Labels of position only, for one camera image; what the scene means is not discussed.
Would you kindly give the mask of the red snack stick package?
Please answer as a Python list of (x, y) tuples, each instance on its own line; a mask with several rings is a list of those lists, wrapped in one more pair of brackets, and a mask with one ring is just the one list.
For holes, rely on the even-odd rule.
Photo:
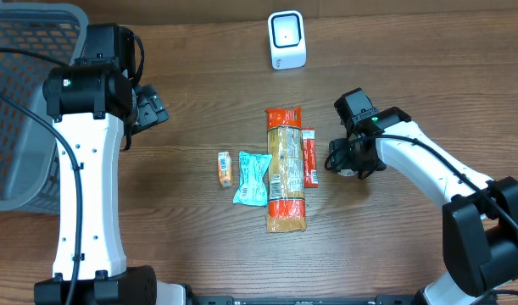
[(304, 127), (302, 129), (302, 139), (304, 148), (304, 186), (306, 188), (318, 188), (315, 129), (313, 127)]

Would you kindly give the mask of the red and tan cracker package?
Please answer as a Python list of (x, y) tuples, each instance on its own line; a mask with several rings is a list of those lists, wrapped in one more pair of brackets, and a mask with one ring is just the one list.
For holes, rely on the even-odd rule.
[(266, 229), (269, 233), (304, 231), (304, 153), (301, 109), (268, 108), (269, 198)]

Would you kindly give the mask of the light blue tissue pack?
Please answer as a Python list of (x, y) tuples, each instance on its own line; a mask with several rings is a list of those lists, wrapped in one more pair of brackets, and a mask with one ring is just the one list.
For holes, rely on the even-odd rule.
[(264, 183), (269, 168), (270, 154), (239, 153), (240, 184), (233, 202), (247, 206), (264, 207), (268, 202), (268, 192)]

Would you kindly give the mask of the green lid jar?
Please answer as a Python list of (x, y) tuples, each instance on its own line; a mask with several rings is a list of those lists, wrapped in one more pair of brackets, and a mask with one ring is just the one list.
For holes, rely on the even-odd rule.
[(350, 177), (350, 176), (354, 176), (355, 175), (355, 172), (352, 171), (351, 169), (342, 169), (338, 173), (341, 176), (344, 176), (344, 177)]

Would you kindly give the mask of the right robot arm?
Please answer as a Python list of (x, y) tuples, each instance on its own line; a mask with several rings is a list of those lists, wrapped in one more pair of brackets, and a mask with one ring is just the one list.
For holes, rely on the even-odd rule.
[(518, 279), (518, 181), (494, 180), (430, 140), (403, 110), (372, 105), (360, 88), (334, 108), (347, 131), (329, 144), (325, 168), (367, 179), (388, 167), (405, 175), (442, 212), (446, 272), (414, 304), (495, 304)]

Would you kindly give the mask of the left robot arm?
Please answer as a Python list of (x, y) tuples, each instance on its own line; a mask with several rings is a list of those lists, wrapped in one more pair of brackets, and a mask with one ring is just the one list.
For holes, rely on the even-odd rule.
[(144, 58), (130, 29), (90, 25), (83, 54), (44, 82), (57, 138), (60, 212), (53, 276), (35, 284), (37, 304), (190, 302), (184, 285), (159, 281), (151, 266), (129, 266), (122, 246), (120, 153), (134, 135), (169, 118), (157, 92), (140, 85)]

